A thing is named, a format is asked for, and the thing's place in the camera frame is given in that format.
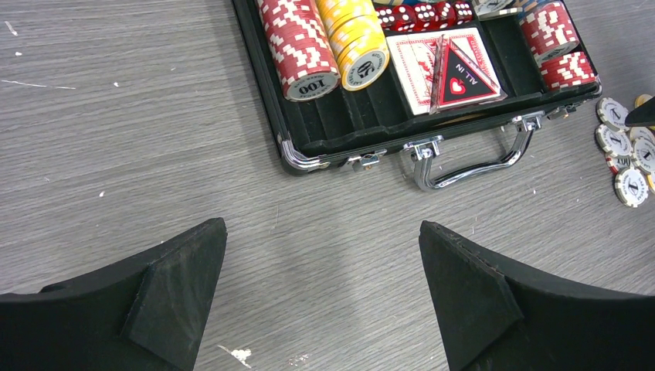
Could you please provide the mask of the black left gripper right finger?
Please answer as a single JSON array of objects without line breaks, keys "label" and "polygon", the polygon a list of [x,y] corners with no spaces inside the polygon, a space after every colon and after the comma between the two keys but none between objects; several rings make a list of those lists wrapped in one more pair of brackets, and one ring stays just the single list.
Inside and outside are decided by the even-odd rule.
[{"label": "black left gripper right finger", "polygon": [[654,299],[541,271],[434,222],[419,248],[451,370],[652,370]]}]

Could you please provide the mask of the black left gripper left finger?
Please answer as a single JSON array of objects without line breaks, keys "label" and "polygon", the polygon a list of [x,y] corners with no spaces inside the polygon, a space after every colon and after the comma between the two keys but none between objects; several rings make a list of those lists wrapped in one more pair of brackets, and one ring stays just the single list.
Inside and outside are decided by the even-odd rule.
[{"label": "black left gripper left finger", "polygon": [[1,368],[193,369],[227,235],[212,218],[35,294],[3,294]]}]

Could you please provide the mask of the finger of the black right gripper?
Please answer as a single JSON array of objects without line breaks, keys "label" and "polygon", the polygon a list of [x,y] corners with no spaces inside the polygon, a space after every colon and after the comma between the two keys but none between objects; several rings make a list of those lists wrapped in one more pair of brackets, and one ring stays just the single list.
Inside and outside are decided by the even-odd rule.
[{"label": "finger of the black right gripper", "polygon": [[628,127],[654,127],[654,96],[638,96],[625,119]]}]

